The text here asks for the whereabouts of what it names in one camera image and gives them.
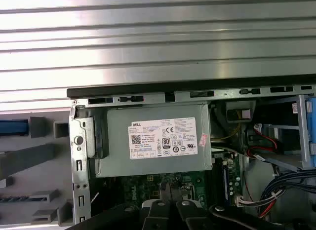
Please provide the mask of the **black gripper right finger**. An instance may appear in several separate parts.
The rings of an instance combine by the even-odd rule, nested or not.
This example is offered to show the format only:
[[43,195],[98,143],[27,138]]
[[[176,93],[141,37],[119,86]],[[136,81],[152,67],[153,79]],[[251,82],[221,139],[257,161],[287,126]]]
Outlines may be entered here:
[[183,199],[178,184],[171,185],[171,196],[182,222],[189,230],[280,230],[281,226],[266,222],[235,207],[211,206],[208,210],[192,200]]

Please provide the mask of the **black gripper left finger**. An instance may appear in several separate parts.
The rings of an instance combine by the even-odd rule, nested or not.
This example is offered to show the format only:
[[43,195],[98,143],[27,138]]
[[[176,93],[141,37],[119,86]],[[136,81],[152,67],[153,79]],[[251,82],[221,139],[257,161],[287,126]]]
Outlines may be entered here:
[[162,182],[160,199],[146,200],[142,208],[124,203],[73,226],[74,230],[166,230],[172,204],[171,186]]

